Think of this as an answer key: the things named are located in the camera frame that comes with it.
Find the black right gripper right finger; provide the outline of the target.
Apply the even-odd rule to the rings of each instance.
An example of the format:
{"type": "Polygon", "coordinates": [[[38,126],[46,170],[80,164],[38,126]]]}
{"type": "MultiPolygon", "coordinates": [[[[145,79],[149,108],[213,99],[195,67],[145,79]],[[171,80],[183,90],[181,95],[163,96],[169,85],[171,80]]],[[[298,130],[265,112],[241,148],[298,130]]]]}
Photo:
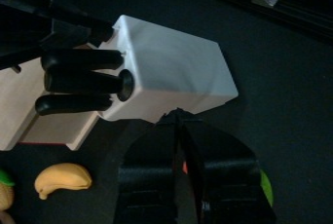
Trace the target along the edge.
{"type": "Polygon", "coordinates": [[[253,150],[194,114],[177,121],[199,224],[276,224],[253,150]]]}

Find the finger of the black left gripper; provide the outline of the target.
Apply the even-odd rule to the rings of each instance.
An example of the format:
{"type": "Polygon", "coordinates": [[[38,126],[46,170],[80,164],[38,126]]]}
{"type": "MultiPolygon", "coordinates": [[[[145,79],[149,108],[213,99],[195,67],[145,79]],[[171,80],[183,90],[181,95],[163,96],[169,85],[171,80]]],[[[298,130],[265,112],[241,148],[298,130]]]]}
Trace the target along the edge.
{"type": "Polygon", "coordinates": [[[0,0],[0,42],[16,45],[102,43],[112,25],[64,0],[0,0]]]}
{"type": "Polygon", "coordinates": [[[0,32],[0,70],[43,56],[50,50],[72,49],[86,44],[87,32],[52,32],[42,39],[35,34],[0,32]]]}

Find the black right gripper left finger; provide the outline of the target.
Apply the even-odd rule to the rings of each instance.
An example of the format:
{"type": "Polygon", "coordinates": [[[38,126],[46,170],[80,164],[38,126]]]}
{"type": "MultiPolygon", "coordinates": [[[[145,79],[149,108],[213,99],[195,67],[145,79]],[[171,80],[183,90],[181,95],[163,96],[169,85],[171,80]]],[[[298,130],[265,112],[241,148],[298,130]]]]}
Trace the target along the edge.
{"type": "Polygon", "coordinates": [[[119,166],[114,224],[177,224],[174,202],[177,111],[135,139],[119,166]]]}

